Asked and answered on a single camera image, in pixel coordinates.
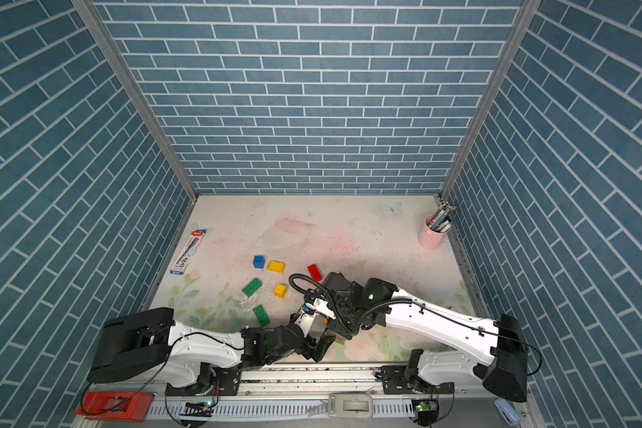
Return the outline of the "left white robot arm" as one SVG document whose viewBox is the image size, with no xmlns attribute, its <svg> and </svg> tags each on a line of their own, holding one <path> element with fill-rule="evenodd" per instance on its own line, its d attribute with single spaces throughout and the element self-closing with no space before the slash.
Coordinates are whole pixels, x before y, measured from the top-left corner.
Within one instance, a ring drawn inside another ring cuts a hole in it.
<svg viewBox="0 0 642 428">
<path fill-rule="evenodd" d="M 259 369 L 292 354 L 319 362 L 335 336 L 310 335 L 316 318 L 302 311 L 287 325 L 217 333 L 177 321 L 166 307 L 117 317 L 103 325 L 87 381 L 158 380 L 194 393 L 206 385 L 207 367 Z"/>
</svg>

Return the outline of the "dark blue square lego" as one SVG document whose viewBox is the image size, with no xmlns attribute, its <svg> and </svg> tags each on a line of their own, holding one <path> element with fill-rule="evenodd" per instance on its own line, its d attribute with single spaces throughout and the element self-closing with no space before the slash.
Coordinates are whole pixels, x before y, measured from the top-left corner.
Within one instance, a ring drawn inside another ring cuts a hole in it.
<svg viewBox="0 0 642 428">
<path fill-rule="evenodd" d="M 265 257 L 258 255 L 253 258 L 253 267 L 255 269 L 264 269 L 265 267 Z"/>
</svg>

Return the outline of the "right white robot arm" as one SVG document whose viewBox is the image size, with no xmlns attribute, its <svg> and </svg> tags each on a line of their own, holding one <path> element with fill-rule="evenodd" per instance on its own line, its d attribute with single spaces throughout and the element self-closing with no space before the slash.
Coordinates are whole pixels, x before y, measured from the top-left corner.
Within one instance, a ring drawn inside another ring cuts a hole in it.
<svg viewBox="0 0 642 428">
<path fill-rule="evenodd" d="M 304 314 L 321 315 L 329 331 L 351 340 L 374 326 L 405 330 L 445 344 L 465 355 L 463 371 L 485 390 L 507 401 L 528 399 L 531 352 L 517 319 L 469 316 L 429 303 L 392 283 L 371 278 L 365 285 L 332 272 L 323 282 L 292 274 L 292 289 L 303 294 Z"/>
</svg>

